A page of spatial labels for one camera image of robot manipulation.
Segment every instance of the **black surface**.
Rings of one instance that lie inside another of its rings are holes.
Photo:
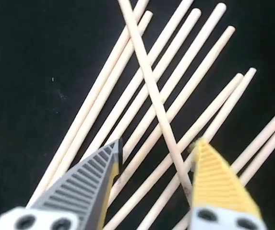
[[[248,89],[212,141],[232,162],[275,114],[275,1],[223,2],[227,4],[227,12],[166,106],[177,96],[224,29],[228,25],[235,26],[237,30],[229,44],[172,122],[179,140],[237,72],[257,68]],[[178,3],[179,0],[150,0],[147,8],[154,17],[144,35],[148,50]],[[203,14],[159,82],[160,88],[217,3],[216,0],[195,1],[192,7],[200,8]],[[26,204],[123,25],[116,0],[0,0],[0,214]],[[136,70],[137,62],[133,57],[89,133],[83,150]],[[143,107],[130,131],[124,134],[124,141],[146,108]],[[160,139],[120,194],[121,198],[111,206],[108,219],[166,154],[167,148]],[[138,226],[174,172],[174,169],[168,171],[119,229]],[[259,204],[268,228],[275,229],[275,151],[247,188]],[[152,229],[171,229],[186,208],[178,188]]]

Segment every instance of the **black screw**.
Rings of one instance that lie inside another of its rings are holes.
[[[18,230],[26,230],[30,228],[34,222],[35,222],[35,217],[33,215],[26,215],[18,219],[16,223],[16,228]]]
[[[202,209],[198,212],[198,217],[207,221],[217,221],[217,217],[211,210]]]
[[[69,230],[71,227],[71,221],[65,218],[61,218],[54,222],[52,230]]]
[[[246,219],[246,218],[240,218],[237,221],[237,225],[239,227],[242,227],[247,230],[257,230],[258,227],[255,223],[253,223],[251,220]]]

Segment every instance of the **black background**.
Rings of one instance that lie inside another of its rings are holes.
[[[159,81],[159,88],[218,2],[196,0],[193,3],[191,9],[201,9],[202,16]],[[223,2],[227,5],[225,15],[165,106],[170,106],[225,28],[235,26],[237,30],[228,45],[172,122],[179,140],[237,72],[257,68],[246,92],[211,142],[232,163],[275,115],[275,1]],[[143,37],[147,50],[178,4],[179,0],[150,0],[147,9],[154,16]],[[26,204],[123,26],[116,0],[0,0],[0,214]],[[89,145],[137,68],[133,55],[82,150]],[[123,135],[124,141],[149,104],[147,99]],[[152,123],[143,140],[156,122]],[[120,198],[110,207],[107,219],[166,154],[167,148],[161,138]],[[174,172],[174,168],[169,169],[119,229],[138,226]],[[275,229],[275,151],[247,188],[259,204],[268,228]],[[186,210],[184,195],[178,188],[152,229],[171,229]]]

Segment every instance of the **pile of wooden dowels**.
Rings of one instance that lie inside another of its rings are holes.
[[[155,202],[153,207],[149,210],[148,214],[139,225],[138,229],[144,230],[150,228],[179,185],[182,186],[187,200],[190,202],[191,182],[188,176],[188,171],[191,168],[192,156],[189,155],[185,160],[183,160],[181,153],[186,150],[186,148],[195,139],[202,128],[207,125],[211,118],[217,114],[202,135],[202,137],[207,139],[209,142],[211,141],[233,107],[236,105],[237,101],[244,93],[245,89],[248,87],[250,81],[256,73],[256,69],[248,69],[245,75],[237,73],[233,78],[231,78],[229,83],[226,82],[226,85],[221,87],[222,91],[213,99],[213,101],[177,143],[175,141],[170,123],[178,114],[181,107],[186,103],[198,84],[202,81],[208,70],[211,68],[212,64],[215,62],[222,49],[235,32],[234,27],[228,26],[221,34],[220,38],[210,49],[208,54],[200,63],[199,67],[190,77],[189,81],[186,83],[167,111],[164,109],[164,102],[173,92],[176,85],[186,72],[186,69],[190,66],[209,35],[218,24],[219,20],[226,11],[226,5],[219,3],[213,9],[213,12],[202,26],[201,30],[186,53],[183,55],[178,65],[175,67],[166,84],[162,90],[159,91],[156,82],[163,75],[164,71],[169,66],[178,50],[181,48],[182,43],[189,36],[190,31],[197,23],[201,15],[201,11],[199,9],[191,10],[190,14],[184,20],[184,23],[179,28],[177,34],[165,50],[161,59],[158,61],[156,67],[152,69],[151,66],[158,58],[169,39],[172,37],[173,32],[177,29],[180,21],[186,15],[193,0],[182,0],[173,15],[170,17],[169,21],[166,23],[165,28],[162,30],[148,54],[146,53],[143,45],[142,35],[153,16],[150,11],[145,12],[145,8],[149,0],[138,0],[134,10],[132,10],[129,0],[118,1],[126,27],[123,29],[118,41],[111,51],[110,56],[101,69],[101,72],[99,73],[95,83],[82,104],[81,109],[77,113],[66,136],[64,137],[64,140],[40,180],[28,203],[28,206],[32,205],[41,194],[43,194],[52,184],[54,184],[54,182],[66,173],[81,144],[85,138],[87,138],[88,132],[103,108],[109,94],[112,92],[113,87],[118,81],[131,55],[135,52],[140,68],[133,75],[129,85],[122,93],[115,107],[108,115],[81,160],[85,159],[102,145],[108,144],[109,142],[120,138],[130,125],[131,121],[134,119],[147,97],[150,96],[152,106],[144,114],[139,125],[133,131],[131,137],[126,141],[123,147],[123,162],[128,159],[138,141],[142,138],[143,134],[155,117],[157,117],[159,124],[154,128],[150,136],[146,139],[133,159],[129,162],[123,174],[113,185],[108,206],[110,206],[119,195],[120,191],[124,188],[137,168],[142,164],[143,160],[159,140],[161,135],[164,137],[170,154],[162,160],[157,168],[149,175],[144,183],[104,227],[105,230],[115,229],[129,215],[129,213],[141,201],[147,192],[150,191],[150,189],[159,180],[159,178],[163,176],[167,169],[174,164],[177,169],[177,174],[172,178],[159,199]],[[122,115],[122,112],[143,80],[145,81],[145,85],[137,93],[137,96],[130,104],[128,110],[124,113],[122,119],[116,124],[116,121]],[[253,177],[274,149],[275,116],[231,165],[234,172],[238,173],[259,151],[246,170],[240,175],[240,180],[243,184],[248,183],[248,181]],[[184,216],[174,229],[183,230],[187,228],[188,224],[189,214]]]

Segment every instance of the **screw hole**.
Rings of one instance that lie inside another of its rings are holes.
[[[69,230],[71,222],[68,219],[62,218],[54,222],[52,230]]]
[[[202,209],[198,212],[198,217],[207,221],[217,221],[217,217],[214,212],[208,209]]]
[[[35,222],[35,217],[33,215],[26,215],[21,217],[16,223],[16,228],[18,230],[29,229]]]
[[[254,224],[251,220],[246,219],[246,218],[238,219],[237,225],[239,227],[242,227],[247,230],[257,230],[258,229],[256,224]]]

